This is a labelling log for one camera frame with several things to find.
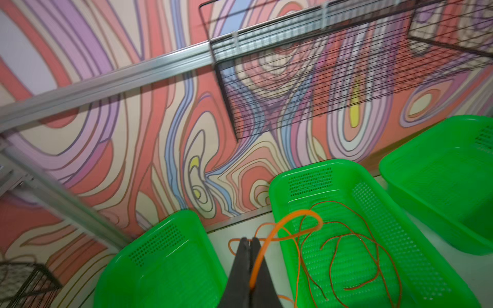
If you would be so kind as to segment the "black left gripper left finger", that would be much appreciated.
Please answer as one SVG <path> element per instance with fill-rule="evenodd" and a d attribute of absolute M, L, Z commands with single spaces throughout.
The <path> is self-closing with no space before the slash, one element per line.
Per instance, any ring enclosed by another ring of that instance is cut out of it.
<path fill-rule="evenodd" d="M 243 237 L 218 307 L 250 307 L 250 263 L 250 242 Z"/>

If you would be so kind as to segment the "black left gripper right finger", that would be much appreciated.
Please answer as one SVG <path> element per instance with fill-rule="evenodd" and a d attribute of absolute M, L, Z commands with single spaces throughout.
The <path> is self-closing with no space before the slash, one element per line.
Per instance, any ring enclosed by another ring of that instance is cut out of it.
<path fill-rule="evenodd" d="M 254 264 L 261 250 L 260 240 L 254 237 L 250 243 L 250 273 L 253 273 Z M 252 308 L 282 308 L 276 289 L 272 282 L 267 262 L 263 259 L 255 287 L 250 291 L 250 307 Z"/>

